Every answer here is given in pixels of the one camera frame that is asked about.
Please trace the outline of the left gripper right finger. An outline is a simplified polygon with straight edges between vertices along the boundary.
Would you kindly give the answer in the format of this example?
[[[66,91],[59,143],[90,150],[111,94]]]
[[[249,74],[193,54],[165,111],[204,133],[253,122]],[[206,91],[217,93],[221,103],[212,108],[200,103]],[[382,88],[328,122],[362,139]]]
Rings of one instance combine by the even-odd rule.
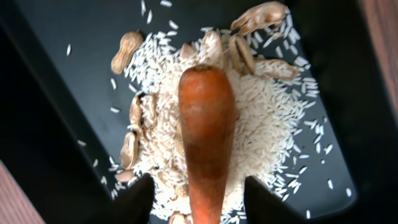
[[[244,207],[248,224],[303,224],[306,221],[279,197],[272,195],[254,176],[244,183]]]

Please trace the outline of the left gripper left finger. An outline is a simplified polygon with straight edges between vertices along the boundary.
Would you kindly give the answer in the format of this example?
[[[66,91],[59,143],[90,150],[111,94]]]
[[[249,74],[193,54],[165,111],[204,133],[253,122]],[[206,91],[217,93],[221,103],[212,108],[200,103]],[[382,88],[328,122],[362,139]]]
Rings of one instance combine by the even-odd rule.
[[[154,180],[143,175],[121,197],[115,200],[114,221],[116,223],[147,224],[154,202]]]

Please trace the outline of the orange carrot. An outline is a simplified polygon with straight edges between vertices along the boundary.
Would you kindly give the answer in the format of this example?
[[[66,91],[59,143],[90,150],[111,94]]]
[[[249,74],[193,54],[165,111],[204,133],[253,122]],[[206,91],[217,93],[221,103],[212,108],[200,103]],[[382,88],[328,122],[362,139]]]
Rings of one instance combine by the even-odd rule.
[[[178,107],[194,223],[219,223],[236,124],[234,93],[225,72],[199,64],[183,72]]]

